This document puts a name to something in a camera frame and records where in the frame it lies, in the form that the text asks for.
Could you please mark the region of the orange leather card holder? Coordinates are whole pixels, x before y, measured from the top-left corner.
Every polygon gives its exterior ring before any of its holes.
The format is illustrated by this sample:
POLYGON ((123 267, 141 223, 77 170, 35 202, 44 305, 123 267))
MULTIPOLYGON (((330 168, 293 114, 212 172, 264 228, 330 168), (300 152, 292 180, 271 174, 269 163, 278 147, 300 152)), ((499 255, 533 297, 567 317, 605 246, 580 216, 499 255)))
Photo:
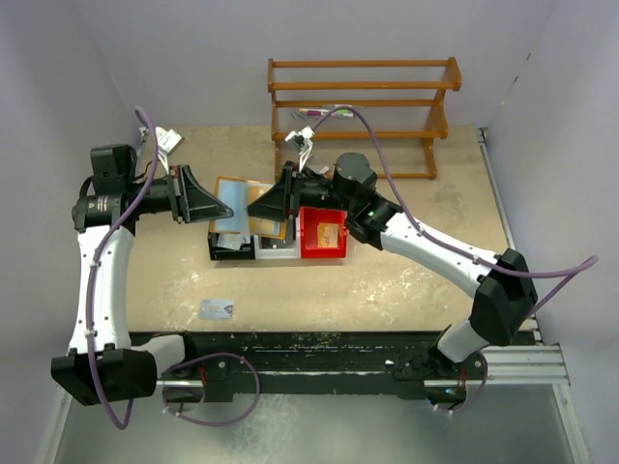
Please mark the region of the orange leather card holder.
POLYGON ((296 232, 293 221, 277 222, 250 217, 248 214, 249 204, 263 196, 274 185, 273 182, 218 176, 215 195, 231 208, 233 216, 211 221, 209 232, 256 235, 267 239, 292 241, 296 232))

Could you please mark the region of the white card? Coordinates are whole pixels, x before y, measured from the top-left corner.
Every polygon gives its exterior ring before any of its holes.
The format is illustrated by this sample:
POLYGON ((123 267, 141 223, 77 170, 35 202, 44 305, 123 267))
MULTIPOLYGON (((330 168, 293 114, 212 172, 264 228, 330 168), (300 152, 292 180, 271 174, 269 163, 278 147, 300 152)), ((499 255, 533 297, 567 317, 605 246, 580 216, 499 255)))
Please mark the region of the white card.
POLYGON ((205 299, 200 303, 198 318, 201 320, 231 320, 234 302, 231 300, 205 299))

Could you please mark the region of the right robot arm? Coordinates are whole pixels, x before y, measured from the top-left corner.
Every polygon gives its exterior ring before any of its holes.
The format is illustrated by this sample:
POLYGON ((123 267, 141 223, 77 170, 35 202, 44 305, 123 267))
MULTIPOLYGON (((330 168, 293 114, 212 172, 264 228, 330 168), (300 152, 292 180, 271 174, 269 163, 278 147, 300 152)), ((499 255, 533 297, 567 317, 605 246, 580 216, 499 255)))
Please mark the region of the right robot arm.
POLYGON ((470 246, 410 218, 376 190, 377 175, 359 153, 338 157, 327 179, 293 162, 276 184, 247 207, 252 218, 283 222, 303 208, 342 211, 350 236, 378 250, 409 258, 446 278, 473 304, 467 319, 449 326, 430 354, 431 370, 452 378, 464 360, 487 346, 512 343, 538 301, 524 256, 470 246))

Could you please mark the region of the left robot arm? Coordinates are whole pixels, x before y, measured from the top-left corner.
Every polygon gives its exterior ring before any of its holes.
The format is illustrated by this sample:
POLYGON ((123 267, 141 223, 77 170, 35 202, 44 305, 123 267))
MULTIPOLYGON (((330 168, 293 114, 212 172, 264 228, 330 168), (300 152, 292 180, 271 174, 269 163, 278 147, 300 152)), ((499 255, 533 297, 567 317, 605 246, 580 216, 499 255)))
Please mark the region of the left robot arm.
POLYGON ((203 188, 188 165, 174 165, 162 179, 137 181, 130 145, 90 152, 93 174, 72 209, 80 252, 80 285, 74 332, 66 355, 51 362, 53 380, 84 406, 133 400, 154 393, 168 370, 192 377, 199 357, 182 333, 152 337, 134 346, 127 320, 127 283, 135 226, 145 214, 171 213, 177 222, 230 218, 231 208, 203 188))

